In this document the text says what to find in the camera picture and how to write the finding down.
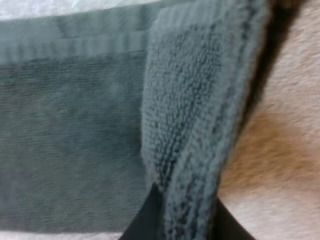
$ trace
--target terry cloth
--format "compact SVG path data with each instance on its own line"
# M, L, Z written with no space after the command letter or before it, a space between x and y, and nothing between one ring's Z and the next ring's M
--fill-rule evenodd
M164 239L210 234L269 15L264 0L200 0L163 9L151 27L142 156L165 196Z
M206 239L269 17L265 0L163 0L1 22L0 229L122 231L146 171L164 239Z

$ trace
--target gray fabric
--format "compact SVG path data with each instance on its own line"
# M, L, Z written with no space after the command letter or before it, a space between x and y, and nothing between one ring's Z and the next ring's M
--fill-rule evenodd
M206 239L268 17L164 0L0 23L0 229L123 230L146 193L142 103L164 237Z
M0 229L121 232L146 196L153 2L0 22Z
M152 26L142 154L165 194L165 239L210 234L268 19L264 0L200 0L163 9Z

